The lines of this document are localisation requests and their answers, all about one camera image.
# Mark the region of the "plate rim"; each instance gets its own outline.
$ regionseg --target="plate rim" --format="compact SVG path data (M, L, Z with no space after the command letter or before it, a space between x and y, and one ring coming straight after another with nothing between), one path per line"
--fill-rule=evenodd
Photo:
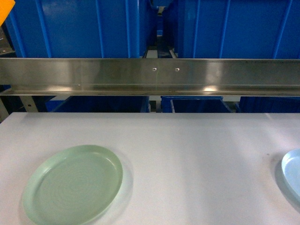
M282 173L283 173L284 181L285 181L285 183L286 183L288 189L291 191L291 193L292 193L292 194L297 198L297 200L300 202L300 193L297 193L297 192L294 190L294 188L292 187L292 185L291 185L291 183L290 183L290 181L289 181L290 179L288 179L288 178L286 177L286 172L285 172L285 167L286 167L286 165L291 161L291 156L292 156L293 154L298 154L299 157L300 157L300 148L298 148L298 149L293 149L293 150L287 152L287 153L283 156L283 158L282 158L282 160L281 160L281 170L282 170Z
M57 166L57 164L61 163L62 161L64 161L65 159L67 159L68 157L65 157L62 159L62 156L64 155L70 155L70 154L75 154L77 152L83 152L83 151L100 151L103 153L103 151L105 153L109 153L113 158L114 158L114 162L116 162L116 170L119 173L119 178L118 178L118 185L116 186L116 190L112 195L112 200L106 205L106 207L101 210L98 214L96 214L95 216L89 218L88 220L86 220L83 223L77 224L77 225L85 225L87 223L92 222L93 220L97 219L102 213L106 212L106 210L109 208L109 206L112 204L112 202L114 201L115 197L117 196L120 187L122 185L123 182L123 166L122 163L120 161L120 159L118 158L118 156L111 150L99 146L99 145L91 145L91 144L87 144L87 145L77 145L77 146L72 146L66 149L63 149L61 151L58 151L57 153L55 153L54 155L50 156L49 158L47 158L44 162L42 162L36 169L35 171L30 175L30 177L27 180L27 183L23 189L23 193L22 193L22 197L21 197L21 201L22 201L22 208L26 214L26 216L35 224L39 225L40 221L35 221L35 216L34 213L32 213L30 211L30 205L32 205L32 197L34 196L35 190L37 187L37 183L39 183L40 179L42 179L46 173L48 173L51 168L54 168Z

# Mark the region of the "light blue plate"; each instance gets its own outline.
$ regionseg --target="light blue plate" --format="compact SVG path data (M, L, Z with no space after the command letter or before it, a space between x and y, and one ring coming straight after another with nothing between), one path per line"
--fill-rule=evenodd
M287 187L300 201L300 149L286 153L282 159L281 168Z

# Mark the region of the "orange object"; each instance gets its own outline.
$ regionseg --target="orange object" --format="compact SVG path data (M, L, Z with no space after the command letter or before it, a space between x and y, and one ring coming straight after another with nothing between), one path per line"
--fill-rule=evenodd
M0 1L0 26L4 23L11 9L14 7L14 0L1 0Z

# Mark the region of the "metal frame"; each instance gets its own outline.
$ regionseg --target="metal frame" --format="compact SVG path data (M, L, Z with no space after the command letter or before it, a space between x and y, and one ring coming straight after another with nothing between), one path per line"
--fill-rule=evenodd
M0 95L300 96L300 60L0 59Z
M5 120L9 116L8 111L6 110L5 105L3 104L1 98L0 98L0 122Z

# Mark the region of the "blue plastic crate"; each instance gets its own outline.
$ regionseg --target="blue plastic crate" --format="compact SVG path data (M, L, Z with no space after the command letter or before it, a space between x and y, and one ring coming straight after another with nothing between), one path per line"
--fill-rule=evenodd
M241 97L237 113L300 113L300 97Z
M73 96L52 112L67 113L148 113L145 96Z
M153 0L154 6L168 6L172 0Z
M149 0L16 0L5 23L18 57L139 58L157 11Z
M222 97L162 96L163 113L231 113Z
M299 59L299 12L300 0L174 0L164 36L179 58Z

